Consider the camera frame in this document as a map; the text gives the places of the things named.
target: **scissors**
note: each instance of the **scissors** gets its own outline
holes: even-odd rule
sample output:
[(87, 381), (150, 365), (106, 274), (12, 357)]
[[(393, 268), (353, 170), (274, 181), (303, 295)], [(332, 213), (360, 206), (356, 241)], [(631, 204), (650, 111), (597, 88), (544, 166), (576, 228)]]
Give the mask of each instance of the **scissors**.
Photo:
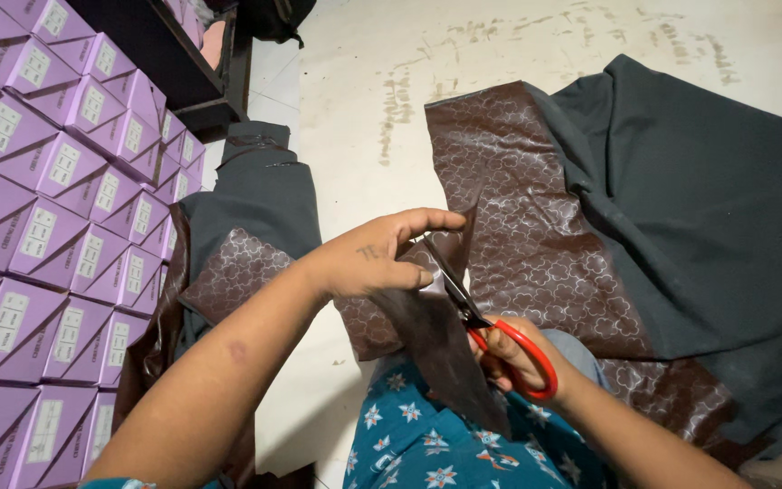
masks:
[[(436, 262), (440, 265), (440, 272), (442, 273), (446, 291), (450, 295), (454, 304), (457, 306), (458, 312), (461, 314), (463, 324), (467, 328), (467, 333), (475, 341), (475, 344), (482, 351), (487, 351), (487, 341), (485, 341), (485, 339), (478, 333), (477, 330), (479, 329), (487, 329), (490, 331), (496, 328), (502, 331), (506, 336), (514, 339), (515, 342), (524, 351), (527, 352), (530, 358), (535, 361), (536, 367), (540, 370), (540, 373), (545, 376), (544, 389), (540, 391), (527, 389), (526, 393), (533, 398), (543, 400), (552, 398), (553, 395), (557, 394), (557, 372), (554, 371), (553, 365), (551, 364), (551, 361), (548, 360), (548, 357), (545, 356), (545, 353), (543, 353), (542, 350), (540, 350), (539, 347), (536, 346), (536, 343), (533, 343), (531, 339), (528, 339), (520, 331), (509, 326), (505, 322), (500, 320), (494, 324), (491, 324), (490, 321), (484, 319), (482, 314), (479, 312), (479, 308), (476, 307), (475, 302), (472, 301), (472, 297), (469, 295), (469, 292), (467, 292), (467, 289), (464, 288), (463, 282), (457, 278), (457, 276), (452, 271), (451, 266), (448, 264), (448, 262), (445, 261), (444, 258), (442, 258), (442, 255), (436, 248), (433, 240), (428, 236), (425, 237), (423, 241), (424, 244), (428, 247), (430, 254), (433, 255)], [(524, 384), (520, 372), (514, 369), (514, 367), (507, 364), (506, 370), (507, 372), (511, 372), (512, 376), (515, 377), (518, 385)]]

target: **floor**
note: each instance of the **floor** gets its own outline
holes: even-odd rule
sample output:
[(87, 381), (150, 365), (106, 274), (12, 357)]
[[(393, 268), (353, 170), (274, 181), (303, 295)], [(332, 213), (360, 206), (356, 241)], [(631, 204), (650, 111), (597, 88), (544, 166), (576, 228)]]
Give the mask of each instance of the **floor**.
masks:
[[(324, 239), (444, 207), (422, 107), (499, 83), (552, 93), (625, 53), (782, 116), (782, 0), (319, 0), (300, 34), (300, 51), (256, 41), (248, 116), (291, 128)], [(222, 148), (208, 150), (206, 188)], [(259, 472), (318, 460), (316, 487), (342, 487), (372, 368), (322, 310), (256, 413)]]

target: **white label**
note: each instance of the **white label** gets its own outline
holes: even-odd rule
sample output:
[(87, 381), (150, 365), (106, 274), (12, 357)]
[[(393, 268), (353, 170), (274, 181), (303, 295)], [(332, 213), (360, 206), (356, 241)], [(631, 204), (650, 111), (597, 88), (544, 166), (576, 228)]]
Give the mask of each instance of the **white label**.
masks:
[(53, 445), (57, 441), (59, 417), (62, 416), (62, 401), (47, 399), (41, 403), (38, 416), (35, 416), (35, 429), (32, 430), (32, 442), (26, 463), (50, 462), (53, 458)]
[(135, 217), (135, 224), (133, 229), (141, 234), (147, 234), (147, 228), (149, 227), (149, 216), (153, 212), (153, 205), (143, 200), (138, 200), (137, 204), (137, 216)]
[(95, 433), (92, 436), (92, 459), (102, 454), (104, 446), (110, 441), (110, 431), (114, 425), (114, 406), (98, 406), (98, 417), (95, 418)]
[(168, 139), (168, 131), (171, 129), (171, 115), (169, 112), (165, 113), (165, 124), (162, 125), (162, 138)]
[(98, 195), (95, 196), (95, 206), (103, 209), (105, 212), (110, 212), (114, 207), (114, 197), (116, 197), (116, 189), (118, 187), (119, 178), (110, 173), (105, 173), (102, 180), (102, 188), (98, 189)]
[(176, 176), (176, 192), (174, 194), (174, 200), (180, 200), (183, 197), (186, 197), (186, 189), (189, 188), (189, 178), (182, 174), (182, 172), (178, 173)]
[(141, 292), (141, 279), (143, 278), (143, 259), (132, 255), (129, 260), (129, 276), (125, 283), (125, 290), (137, 294)]
[(136, 153), (137, 149), (141, 147), (141, 133), (143, 132), (143, 126), (135, 119), (129, 119), (129, 129), (125, 135), (125, 147), (131, 152)]
[(83, 249), (80, 251), (80, 264), (77, 266), (77, 275), (86, 278), (95, 277), (95, 268), (98, 266), (98, 256), (102, 254), (104, 240), (87, 232), (83, 239)]
[(176, 246), (176, 229), (171, 225), (171, 232), (168, 234), (168, 250), (174, 250)]
[(102, 41), (102, 49), (98, 50), (98, 57), (95, 59), (95, 67), (102, 71), (108, 77), (114, 69), (114, 60), (116, 51), (106, 41)]
[(49, 67), (50, 57), (32, 46), (29, 57), (23, 63), (23, 69), (20, 70), (20, 76), (35, 85), (35, 88), (41, 88), (41, 83), (44, 83), (44, 76), (47, 75)]
[(108, 366), (123, 366), (125, 361), (125, 349), (129, 347), (129, 325), (125, 323), (114, 324), (114, 331), (110, 338), (110, 355)]
[(37, 259), (44, 258), (47, 243), (50, 240), (50, 235), (53, 234), (53, 225), (56, 223), (56, 214), (41, 207), (35, 209), (32, 222), (26, 228), (26, 238), (23, 240), (23, 245), (20, 246), (20, 252)]
[(102, 115), (104, 106), (104, 94), (90, 86), (86, 90), (86, 96), (83, 98), (83, 106), (80, 108), (80, 115), (86, 120), (92, 122), (92, 125), (98, 125), (98, 117)]
[(77, 335), (80, 334), (80, 323), (83, 321), (83, 309), (66, 307), (59, 321), (57, 343), (53, 345), (53, 358), (66, 364), (74, 358), (77, 346)]
[(0, 351), (10, 353), (20, 331), (29, 298), (16, 292), (7, 292), (0, 306)]
[(71, 183), (71, 177), (74, 176), (74, 169), (79, 159), (79, 150), (72, 148), (68, 143), (62, 143), (57, 159), (53, 162), (53, 168), (50, 169), (50, 180), (67, 187)]
[(23, 118), (16, 110), (0, 102), (0, 151), (8, 149), (10, 137), (14, 136), (16, 125)]
[(187, 136), (186, 142), (182, 144), (182, 157), (188, 162), (192, 162), (192, 149), (195, 147), (195, 143)]
[(165, 290), (165, 279), (168, 277), (168, 272), (162, 272), (162, 280), (159, 282), (162, 286), (159, 287), (159, 297), (162, 296), (162, 291)]
[(50, 3), (47, 5), (47, 15), (44, 16), (42, 25), (49, 30), (54, 38), (59, 38), (67, 20), (68, 10), (59, 5), (57, 0), (50, 0)]

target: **hand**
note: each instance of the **hand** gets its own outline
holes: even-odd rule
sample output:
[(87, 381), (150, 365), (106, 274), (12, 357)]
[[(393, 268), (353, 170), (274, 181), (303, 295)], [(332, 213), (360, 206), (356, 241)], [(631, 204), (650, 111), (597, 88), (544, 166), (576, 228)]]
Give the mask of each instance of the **hand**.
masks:
[(412, 209), (377, 217), (300, 259), (323, 297), (369, 295), (381, 289), (414, 289), (433, 282), (417, 264), (397, 262), (397, 250), (428, 230), (457, 230), (466, 218), (440, 209)]
[[(545, 356), (548, 357), (548, 360), (554, 367), (554, 371), (557, 373), (558, 382), (557, 394), (554, 395), (550, 404), (562, 404), (566, 400), (568, 393), (574, 391), (570, 387), (571, 384), (581, 382), (582, 379), (588, 381), (578, 369), (566, 360), (553, 343), (542, 335), (539, 328), (526, 318), (485, 316), (485, 319), (491, 323), (502, 319), (507, 325), (524, 333), (527, 338), (536, 343), (539, 350), (545, 353)], [(542, 377), (539, 369), (536, 368), (533, 360), (518, 346), (514, 339), (507, 337), (499, 329), (478, 330), (478, 332), (486, 339), (487, 352), (481, 351), (475, 342), (470, 339), (472, 352), (475, 354), (475, 358), (482, 364), (487, 377), (492, 379), (498, 387), (504, 392), (515, 389), (522, 393), (525, 386), (534, 391), (540, 391), (545, 388), (545, 379)], [(526, 385), (515, 385), (515, 379), (510, 377), (510, 372), (507, 370), (508, 366), (520, 372), (520, 380)]]

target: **person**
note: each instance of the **person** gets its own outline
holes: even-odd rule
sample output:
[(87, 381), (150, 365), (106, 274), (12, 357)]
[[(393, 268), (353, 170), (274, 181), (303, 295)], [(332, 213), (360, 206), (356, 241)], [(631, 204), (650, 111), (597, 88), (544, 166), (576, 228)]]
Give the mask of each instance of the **person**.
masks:
[[(398, 247), (428, 230), (458, 230), (465, 221), (438, 209), (378, 217), (293, 263), (162, 375), (81, 488), (209, 485), (321, 307), (335, 297), (428, 285), (429, 272), (395, 261)], [(378, 258), (359, 251), (369, 246)], [(513, 439), (472, 426), (432, 399), (405, 353), (386, 357), (362, 408), (347, 489), (611, 487), (615, 473), (641, 488), (749, 487), (602, 388), (598, 366), (577, 340), (551, 333), (555, 344), (544, 334), (549, 330), (539, 331), (526, 319), (503, 320), (553, 363), (559, 385), (550, 402), (537, 406), (516, 393), (520, 385), (498, 360), (517, 369), (530, 389), (544, 383), (527, 354), (499, 330), (486, 334), (487, 353), (473, 350), (508, 405)]]

